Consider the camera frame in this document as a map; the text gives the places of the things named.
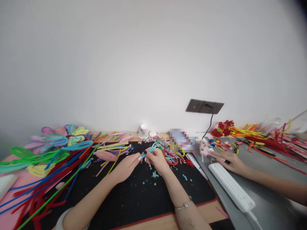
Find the wrist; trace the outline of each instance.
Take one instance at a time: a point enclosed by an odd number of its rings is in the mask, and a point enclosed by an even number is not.
[[[164,180],[167,180],[168,178],[172,177],[174,173],[170,168],[168,168],[165,171],[163,171],[160,175],[163,177]]]
[[[252,180],[253,175],[256,173],[256,171],[250,167],[246,167],[246,169],[244,170],[244,172],[241,174],[241,176]]]
[[[119,182],[118,182],[118,179],[114,176],[114,174],[110,173],[101,180],[101,183],[103,184],[106,183],[110,185],[111,187],[115,187]]]

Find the hand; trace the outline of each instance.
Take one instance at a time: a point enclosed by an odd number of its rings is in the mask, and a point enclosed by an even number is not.
[[[235,153],[231,153],[231,152],[214,152],[211,151],[211,153],[217,157],[223,158],[225,160],[230,161],[230,164],[227,164],[225,162],[223,162],[220,159],[217,159],[217,162],[220,163],[222,166],[224,166],[224,168],[239,174],[243,177],[247,177],[247,175],[250,173],[250,168],[247,167],[239,158]]]
[[[155,149],[152,152],[148,152],[148,150],[151,148],[147,148],[146,149],[146,157],[145,157],[145,161],[149,164],[153,164],[155,169],[158,171],[158,173],[163,176],[166,175],[170,168],[168,163],[166,162],[163,153],[160,149]]]
[[[109,174],[114,178],[114,181],[118,184],[120,182],[125,181],[133,172],[134,168],[138,165],[140,160],[138,159],[140,153],[132,154],[130,156],[126,156]]]

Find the black cable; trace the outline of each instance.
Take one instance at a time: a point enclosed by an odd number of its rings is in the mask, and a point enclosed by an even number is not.
[[[209,128],[207,129],[207,131],[206,131],[205,135],[207,134],[208,130],[209,130],[209,129],[210,129],[210,127],[211,127],[211,123],[212,123],[213,114],[214,114],[214,109],[212,108],[212,116],[211,116],[211,120],[210,120],[210,126],[209,126]]]

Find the sleeve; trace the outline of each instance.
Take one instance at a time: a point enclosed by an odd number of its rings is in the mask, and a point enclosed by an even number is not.
[[[65,218],[65,216],[67,215],[67,213],[69,213],[70,210],[72,210],[72,208],[67,209],[65,212],[63,212],[63,214],[60,216],[60,218],[57,221],[57,225],[56,225],[56,230],[65,230],[63,227],[63,220]],[[83,230],[87,230],[89,228],[90,224],[88,224]]]

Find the black cutting mat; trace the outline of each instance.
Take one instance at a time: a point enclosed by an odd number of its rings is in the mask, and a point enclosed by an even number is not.
[[[132,143],[134,147],[132,153],[142,153],[152,144],[153,142],[142,143],[140,145],[134,142]],[[88,169],[79,173],[66,204],[54,208],[48,216],[41,220],[42,229],[52,229],[56,225],[60,215],[68,208],[75,206],[85,197],[112,167],[112,162],[110,162],[101,174],[95,177],[101,169],[100,164],[101,162],[92,162]],[[171,167],[195,204],[202,204],[215,199],[213,190],[195,167],[191,168],[186,164],[181,165],[179,163],[176,168]],[[173,212],[174,208],[166,184],[161,176],[158,178],[152,177],[154,171],[154,166],[150,169],[145,162],[138,164],[126,181],[112,189],[93,217],[89,229],[111,229]],[[63,181],[67,181],[71,175],[66,176]],[[46,196],[49,197],[54,192],[55,188],[51,189]],[[57,202],[62,201],[66,193],[67,191],[58,198]],[[29,223],[25,229],[32,229],[31,226],[33,225]]]
[[[212,230],[235,230],[230,219],[224,219],[209,224]]]

